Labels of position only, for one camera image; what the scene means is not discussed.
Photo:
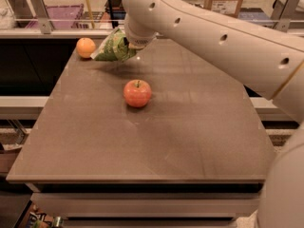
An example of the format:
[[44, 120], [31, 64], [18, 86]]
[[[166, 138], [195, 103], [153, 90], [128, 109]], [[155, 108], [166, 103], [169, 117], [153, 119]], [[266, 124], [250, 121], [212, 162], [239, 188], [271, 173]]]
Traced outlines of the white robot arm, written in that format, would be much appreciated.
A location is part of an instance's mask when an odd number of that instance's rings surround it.
[[[304, 125], [304, 40], [182, 0], [123, 0], [130, 42], [156, 34], [174, 40], [270, 100]], [[297, 129], [272, 163], [255, 228], [304, 228], [304, 130]]]

